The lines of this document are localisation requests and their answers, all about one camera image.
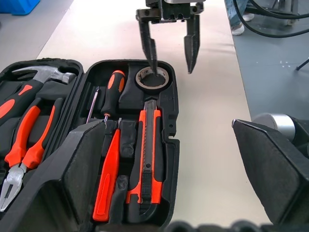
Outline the orange black utility knife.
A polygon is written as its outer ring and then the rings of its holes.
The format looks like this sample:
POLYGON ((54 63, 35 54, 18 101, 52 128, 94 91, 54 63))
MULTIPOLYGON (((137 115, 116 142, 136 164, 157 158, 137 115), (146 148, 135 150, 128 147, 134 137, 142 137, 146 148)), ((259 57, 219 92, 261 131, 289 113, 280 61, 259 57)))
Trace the orange black utility knife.
POLYGON ((149 220, 161 202, 164 154, 161 141, 161 112, 156 100, 144 103, 140 112, 134 164, 129 178, 127 220, 149 220))

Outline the person in jeans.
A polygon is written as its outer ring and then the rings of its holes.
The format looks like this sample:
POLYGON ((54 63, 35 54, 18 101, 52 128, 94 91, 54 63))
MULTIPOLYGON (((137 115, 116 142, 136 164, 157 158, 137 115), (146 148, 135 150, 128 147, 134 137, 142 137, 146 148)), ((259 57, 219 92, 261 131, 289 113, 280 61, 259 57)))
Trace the person in jeans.
MULTIPOLYGON (((254 14, 248 13, 245 10, 248 0, 236 0, 236 2, 239 8, 239 12, 241 13, 244 21, 250 22, 251 20, 253 20, 254 14)), ((232 35, 233 36, 241 35, 245 31, 245 27, 236 13, 233 0, 225 0, 225 6, 227 10, 227 15, 228 15, 232 35)))

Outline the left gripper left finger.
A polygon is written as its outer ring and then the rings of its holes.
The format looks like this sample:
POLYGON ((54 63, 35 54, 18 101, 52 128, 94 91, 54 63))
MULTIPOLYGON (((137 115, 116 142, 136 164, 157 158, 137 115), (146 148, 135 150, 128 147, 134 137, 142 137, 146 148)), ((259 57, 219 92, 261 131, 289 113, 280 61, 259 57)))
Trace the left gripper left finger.
POLYGON ((78 232, 89 216, 105 124, 78 126, 35 170, 8 210, 8 232, 78 232))

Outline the short orange black screwdriver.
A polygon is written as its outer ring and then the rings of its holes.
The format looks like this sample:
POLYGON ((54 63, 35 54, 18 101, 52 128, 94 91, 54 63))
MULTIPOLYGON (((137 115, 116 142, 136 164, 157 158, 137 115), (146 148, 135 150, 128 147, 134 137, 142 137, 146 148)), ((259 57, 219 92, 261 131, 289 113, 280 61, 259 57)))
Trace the short orange black screwdriver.
POLYGON ((106 92, 105 92, 105 102, 100 111, 104 115, 104 124, 107 126, 107 120, 110 117, 116 115, 116 107, 119 98, 124 90, 125 86, 125 74, 121 70, 115 70, 111 74, 108 81, 106 92))

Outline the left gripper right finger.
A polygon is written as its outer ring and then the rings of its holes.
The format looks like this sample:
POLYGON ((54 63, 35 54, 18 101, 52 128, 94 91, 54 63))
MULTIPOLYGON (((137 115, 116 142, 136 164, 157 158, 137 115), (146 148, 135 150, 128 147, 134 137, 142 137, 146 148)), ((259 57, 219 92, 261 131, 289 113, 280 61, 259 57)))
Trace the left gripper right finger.
POLYGON ((292 135, 235 119, 243 165, 274 224, 309 224, 309 120, 291 118, 292 135))

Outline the black electrical tape roll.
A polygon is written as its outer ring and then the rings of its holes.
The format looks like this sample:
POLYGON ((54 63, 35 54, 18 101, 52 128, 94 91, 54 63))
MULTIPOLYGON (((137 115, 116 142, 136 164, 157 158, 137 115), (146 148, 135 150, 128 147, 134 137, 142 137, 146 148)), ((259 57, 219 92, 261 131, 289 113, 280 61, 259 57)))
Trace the black electrical tape roll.
POLYGON ((137 72, 135 81, 141 90, 155 94, 168 86, 169 73, 164 68, 158 67, 155 74, 151 67, 145 67, 137 72))

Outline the black tool case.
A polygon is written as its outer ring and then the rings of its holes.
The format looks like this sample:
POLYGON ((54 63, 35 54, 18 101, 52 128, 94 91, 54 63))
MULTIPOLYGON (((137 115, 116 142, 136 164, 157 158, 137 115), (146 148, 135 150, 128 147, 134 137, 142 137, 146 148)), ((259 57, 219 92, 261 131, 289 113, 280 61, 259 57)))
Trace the black tool case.
MULTIPOLYGON (((173 67, 166 62, 161 61, 158 63, 158 67, 164 68, 169 73, 169 84, 160 92, 151 94, 141 90, 135 81, 137 72, 142 68, 149 67, 148 62, 145 60, 103 60, 93 64, 86 72, 83 70, 81 63, 70 59, 44 58, 19 61, 7 66, 0 72, 0 103, 18 92, 21 86, 31 80, 36 73, 32 71, 24 74, 14 74, 12 71, 40 65, 54 66, 59 68, 61 72, 76 74, 76 77, 67 85, 54 80, 45 82, 35 96, 35 99, 42 99, 41 113, 29 135, 27 148, 32 147, 42 135, 55 100, 58 98, 64 99, 60 118, 48 141, 40 164, 62 145, 72 130, 86 124, 96 87, 99 87, 99 92, 88 123, 104 120, 104 115, 100 111, 105 102, 105 92, 111 74, 115 70, 121 70, 125 74, 125 86, 116 107, 116 115, 107 120, 107 126, 105 127, 100 165, 95 190, 89 206, 89 216, 78 232, 166 232, 166 226, 172 218, 175 205, 180 152, 180 142, 174 137, 179 106, 176 75, 173 67), (149 220, 130 223, 127 220, 126 197, 134 164, 140 112, 144 109, 144 103, 149 100, 156 100, 157 108, 161 112, 160 130, 164 154, 164 180, 161 202, 149 220), (120 128, 120 159, 109 211, 109 220, 107 222, 94 221, 92 215, 101 171, 117 128, 120 128)), ((17 126, 21 122, 23 114, 12 117, 0 125, 0 193, 3 181, 10 169, 9 164, 4 159, 15 142, 17 126)), ((36 169, 25 173, 20 192, 36 169)), ((0 212, 0 232, 8 232, 8 210, 14 200, 4 212, 0 212)))

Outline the orange handled pliers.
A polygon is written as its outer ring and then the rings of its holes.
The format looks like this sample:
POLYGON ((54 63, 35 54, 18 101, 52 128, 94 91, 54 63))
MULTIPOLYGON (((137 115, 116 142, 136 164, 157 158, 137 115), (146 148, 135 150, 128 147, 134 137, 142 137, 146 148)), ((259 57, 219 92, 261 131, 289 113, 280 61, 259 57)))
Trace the orange handled pliers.
POLYGON ((2 184, 0 212, 4 212, 20 192, 25 173, 36 169, 41 163, 48 141, 60 118, 63 103, 63 98, 55 100, 42 135, 30 148, 27 148, 27 142, 32 128, 41 113, 42 99, 36 98, 23 114, 21 122, 17 126, 15 142, 4 159, 9 164, 10 169, 2 184))

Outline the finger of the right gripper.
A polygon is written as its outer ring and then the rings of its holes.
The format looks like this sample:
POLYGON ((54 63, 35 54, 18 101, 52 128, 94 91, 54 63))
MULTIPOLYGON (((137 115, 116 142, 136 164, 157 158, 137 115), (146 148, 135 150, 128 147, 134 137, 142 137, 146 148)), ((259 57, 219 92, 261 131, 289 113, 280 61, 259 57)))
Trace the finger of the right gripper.
POLYGON ((149 63, 150 68, 157 74, 157 55, 155 40, 151 38, 149 22, 159 20, 158 9, 138 9, 136 11, 136 20, 140 28, 140 39, 143 52, 149 63))
POLYGON ((198 2, 191 6, 191 15, 186 19, 187 35, 184 37, 184 51, 188 68, 191 74, 197 62, 200 47, 200 14, 204 11, 204 3, 198 2))

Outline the orange test pen screwdriver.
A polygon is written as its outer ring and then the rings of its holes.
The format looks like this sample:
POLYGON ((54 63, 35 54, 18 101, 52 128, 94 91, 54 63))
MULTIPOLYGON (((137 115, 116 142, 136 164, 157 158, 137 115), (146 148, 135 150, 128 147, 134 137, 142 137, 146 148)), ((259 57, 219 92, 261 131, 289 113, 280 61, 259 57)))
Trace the orange test pen screwdriver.
POLYGON ((105 161, 103 163, 101 177, 99 181, 94 212, 94 221, 107 222, 114 193, 115 183, 118 176, 120 159, 120 128, 115 130, 111 144, 109 146, 105 161))

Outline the silver rounded robot body part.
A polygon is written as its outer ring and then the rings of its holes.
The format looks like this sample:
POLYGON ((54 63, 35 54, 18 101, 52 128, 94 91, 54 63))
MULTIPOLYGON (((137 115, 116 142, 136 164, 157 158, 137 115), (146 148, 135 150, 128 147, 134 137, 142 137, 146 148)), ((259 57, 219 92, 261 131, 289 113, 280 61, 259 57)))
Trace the silver rounded robot body part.
POLYGON ((302 120, 286 114, 262 113, 253 119, 261 124, 279 131, 309 159, 309 120, 302 120))

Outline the black office chair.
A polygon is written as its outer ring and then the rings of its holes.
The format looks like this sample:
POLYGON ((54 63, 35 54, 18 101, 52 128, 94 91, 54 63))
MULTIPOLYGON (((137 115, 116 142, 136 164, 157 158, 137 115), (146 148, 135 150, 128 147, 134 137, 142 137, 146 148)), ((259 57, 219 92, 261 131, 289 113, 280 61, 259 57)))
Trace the black office chair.
MULTIPOLYGON (((269 11, 274 14, 278 15, 284 15, 284 16, 298 16, 301 14, 307 14, 307 13, 299 13, 299 0, 253 0, 258 5, 260 5, 261 8, 263 8, 265 11, 269 11)), ((262 15, 267 16, 265 12, 259 10, 256 8, 255 5, 253 5, 250 1, 248 1, 246 6, 246 12, 255 14, 255 15, 262 15)), ((298 22, 300 19, 278 19, 283 22, 283 25, 285 26, 293 26, 296 22, 298 22)))

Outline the blue plastic divided crate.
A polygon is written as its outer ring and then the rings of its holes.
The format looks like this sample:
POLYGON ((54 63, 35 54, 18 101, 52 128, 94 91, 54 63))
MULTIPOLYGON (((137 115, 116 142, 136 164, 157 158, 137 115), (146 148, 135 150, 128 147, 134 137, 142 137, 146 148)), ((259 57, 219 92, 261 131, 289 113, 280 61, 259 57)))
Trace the blue plastic divided crate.
POLYGON ((0 0, 0 14, 28 15, 40 0, 0 0))

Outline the thin black rod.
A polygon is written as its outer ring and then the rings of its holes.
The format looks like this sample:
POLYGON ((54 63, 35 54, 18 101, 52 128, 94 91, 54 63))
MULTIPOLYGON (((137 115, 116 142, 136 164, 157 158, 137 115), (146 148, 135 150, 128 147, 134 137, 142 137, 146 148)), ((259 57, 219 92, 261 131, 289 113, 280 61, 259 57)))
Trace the thin black rod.
POLYGON ((300 69, 302 69, 308 63, 309 63, 309 57, 304 62, 302 62, 300 65, 298 65, 295 70, 299 71, 300 69))

